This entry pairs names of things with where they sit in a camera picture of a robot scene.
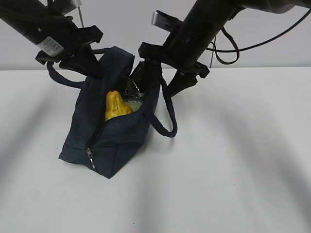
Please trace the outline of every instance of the zipper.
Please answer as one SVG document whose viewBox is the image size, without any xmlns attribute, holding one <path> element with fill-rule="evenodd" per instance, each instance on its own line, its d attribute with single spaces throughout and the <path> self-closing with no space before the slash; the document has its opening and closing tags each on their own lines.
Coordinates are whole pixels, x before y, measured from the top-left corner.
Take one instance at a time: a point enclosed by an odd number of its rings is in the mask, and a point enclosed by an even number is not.
<svg viewBox="0 0 311 233">
<path fill-rule="evenodd" d="M 93 155 L 92 155 L 92 153 L 91 153 L 91 149 L 90 149 L 90 148 L 87 148 L 86 151 L 87 151 L 88 158 L 89 158 L 90 161 L 91 161 L 92 167 L 93 167 L 93 169 L 95 169 L 95 165 L 94 165 L 94 162 L 93 162 Z"/>
</svg>

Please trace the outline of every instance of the bag strap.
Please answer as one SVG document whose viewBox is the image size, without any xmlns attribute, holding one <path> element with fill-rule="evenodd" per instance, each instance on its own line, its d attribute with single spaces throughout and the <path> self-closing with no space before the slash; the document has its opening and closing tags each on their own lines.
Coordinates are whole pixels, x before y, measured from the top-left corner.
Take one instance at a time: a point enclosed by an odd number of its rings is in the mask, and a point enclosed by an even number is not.
<svg viewBox="0 0 311 233">
<path fill-rule="evenodd" d="M 65 85 L 65 86 L 70 86 L 78 89 L 86 89 L 86 82 L 73 82 L 68 79 L 66 79 L 64 76 L 59 74 L 53 67 L 54 62 L 48 62 L 47 63 L 47 68 L 50 77 L 57 83 Z"/>
<path fill-rule="evenodd" d="M 149 120 L 150 124 L 154 127 L 154 129 L 161 135 L 173 138 L 177 134 L 178 126 L 177 126 L 177 121 L 175 117 L 175 111 L 174 111 L 174 106 L 172 102 L 172 98 L 170 98 L 168 95 L 165 95 L 165 90 L 167 88 L 167 84 L 162 76 L 162 68 L 161 68 L 161 63 L 155 64 L 154 62 L 149 62 L 149 65 L 152 67 L 152 72 L 150 72 L 151 75 L 156 75 L 157 78 L 160 80 L 160 84 L 162 86 L 162 92 L 163 92 L 163 97 L 165 100 L 165 104 L 167 107 L 167 110 L 169 112 L 172 124 L 173 124 L 173 130 L 170 132 L 168 131 L 162 123 L 159 121 L 159 119 L 155 116 L 155 114 L 151 111 L 148 110 L 145 112 L 145 116 Z"/>
</svg>

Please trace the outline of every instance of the gourd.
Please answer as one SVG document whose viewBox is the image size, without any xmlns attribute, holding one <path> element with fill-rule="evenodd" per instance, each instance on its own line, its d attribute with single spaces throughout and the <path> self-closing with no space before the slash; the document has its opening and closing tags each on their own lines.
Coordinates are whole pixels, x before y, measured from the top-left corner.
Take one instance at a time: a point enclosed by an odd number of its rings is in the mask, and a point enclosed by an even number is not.
<svg viewBox="0 0 311 233">
<path fill-rule="evenodd" d="M 109 91 L 106 96 L 106 121 L 133 113 L 133 110 L 130 105 L 125 103 L 118 91 Z"/>
</svg>

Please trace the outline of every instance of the navy blue bag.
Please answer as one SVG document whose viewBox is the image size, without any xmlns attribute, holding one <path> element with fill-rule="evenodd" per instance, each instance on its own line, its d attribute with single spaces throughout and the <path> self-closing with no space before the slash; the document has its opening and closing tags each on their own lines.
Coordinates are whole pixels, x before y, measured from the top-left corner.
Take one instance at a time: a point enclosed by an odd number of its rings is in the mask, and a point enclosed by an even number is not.
<svg viewBox="0 0 311 233">
<path fill-rule="evenodd" d="M 110 48 L 99 62 L 104 69 L 102 79 L 88 76 L 84 82 L 72 82 L 57 73 L 52 67 L 53 63 L 48 63 L 48 71 L 56 82 L 81 89 L 70 132 L 59 158 L 68 163 L 84 165 L 110 179 L 145 143 L 150 124 L 163 136 L 175 137 L 177 123 L 172 100 L 166 96 L 164 99 L 173 130 L 166 130 L 154 115 L 160 86 L 162 91 L 167 87 L 159 62 L 141 62 L 131 74 L 134 56 L 117 47 Z M 118 88 L 126 76 L 145 83 L 143 103 L 132 114 L 106 122 L 106 95 Z"/>
</svg>

